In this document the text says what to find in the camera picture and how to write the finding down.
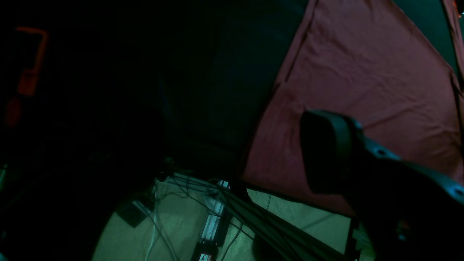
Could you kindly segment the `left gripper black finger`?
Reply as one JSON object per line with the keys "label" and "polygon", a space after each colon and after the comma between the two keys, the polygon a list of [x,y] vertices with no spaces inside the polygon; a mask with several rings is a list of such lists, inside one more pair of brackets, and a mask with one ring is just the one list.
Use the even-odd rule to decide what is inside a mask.
{"label": "left gripper black finger", "polygon": [[341,195],[378,261],[462,261],[463,186],[364,136],[351,117],[305,111],[300,144],[310,190]]}

